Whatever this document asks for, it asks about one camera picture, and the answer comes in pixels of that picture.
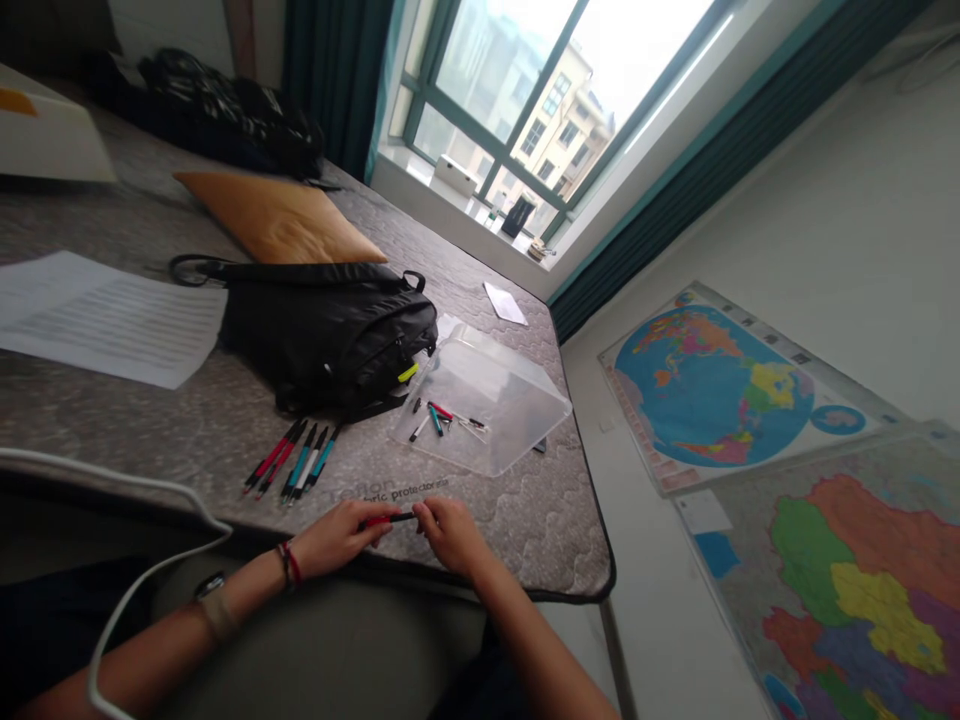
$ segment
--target teal curtain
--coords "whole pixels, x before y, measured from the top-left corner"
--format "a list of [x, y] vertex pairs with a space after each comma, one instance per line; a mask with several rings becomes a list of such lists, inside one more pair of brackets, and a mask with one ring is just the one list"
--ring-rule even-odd
[[402, 14], [403, 0], [287, 0], [283, 89], [320, 123], [327, 159], [361, 182], [372, 170]]
[[931, 0], [824, 0], [550, 298], [566, 342]]

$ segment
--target wristwatch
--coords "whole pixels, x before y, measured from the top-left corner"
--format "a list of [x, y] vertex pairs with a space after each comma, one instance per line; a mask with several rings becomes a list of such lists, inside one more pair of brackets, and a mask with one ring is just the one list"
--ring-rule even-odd
[[227, 607], [223, 594], [223, 586], [226, 584], [227, 578], [221, 570], [197, 585], [193, 594], [207, 616], [214, 637], [221, 644], [237, 631], [237, 621]]

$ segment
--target mattress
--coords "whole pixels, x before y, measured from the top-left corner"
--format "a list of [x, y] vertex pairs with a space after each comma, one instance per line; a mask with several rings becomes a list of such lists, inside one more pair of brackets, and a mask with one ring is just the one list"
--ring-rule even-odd
[[[58, 89], [82, 102], [69, 88]], [[65, 249], [166, 279], [167, 261], [181, 253], [247, 259], [171, 176], [178, 171], [242, 171], [175, 148], [95, 106], [90, 109], [119, 182], [0, 179], [0, 264]], [[540, 364], [567, 395], [553, 322], [542, 302], [330, 163], [325, 180], [342, 187], [330, 198], [384, 251], [393, 270], [424, 274], [424, 293], [439, 313], [457, 316]], [[484, 281], [513, 294], [529, 327], [494, 314]], [[189, 485], [217, 517], [241, 529], [295, 534], [343, 499], [385, 494], [406, 510], [427, 495], [447, 495], [469, 506], [493, 550], [534, 598], [599, 601], [613, 585], [610, 544], [573, 416], [550, 433], [546, 454], [526, 453], [505, 474], [489, 478], [390, 439], [401, 411], [385, 413], [346, 427], [317, 487], [289, 509], [279, 506], [276, 487], [261, 502], [241, 496], [243, 480], [285, 432], [289, 419], [274, 410], [270, 389], [220, 348], [176, 391], [0, 352], [0, 408], [0, 446]], [[66, 483], [185, 509], [163, 493], [63, 471], [14, 465], [7, 470], [47, 477], [56, 481], [55, 487]], [[379, 549], [366, 551], [365, 560], [394, 572], [457, 582], [416, 535], [413, 523], [396, 525]]]

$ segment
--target person's left hand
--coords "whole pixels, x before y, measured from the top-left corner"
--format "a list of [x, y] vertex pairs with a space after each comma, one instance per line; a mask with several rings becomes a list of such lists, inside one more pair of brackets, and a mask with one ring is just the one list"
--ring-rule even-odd
[[290, 541], [290, 551], [306, 580], [326, 575], [353, 560], [367, 545], [376, 547], [380, 538], [393, 530], [390, 523], [373, 525], [358, 532], [360, 523], [384, 515], [395, 515], [393, 503], [344, 500]]

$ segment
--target orange pillow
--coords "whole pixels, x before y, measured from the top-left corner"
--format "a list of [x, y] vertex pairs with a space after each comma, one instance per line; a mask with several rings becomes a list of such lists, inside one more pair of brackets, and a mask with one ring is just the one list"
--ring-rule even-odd
[[386, 262], [322, 190], [250, 175], [174, 173], [262, 263]]

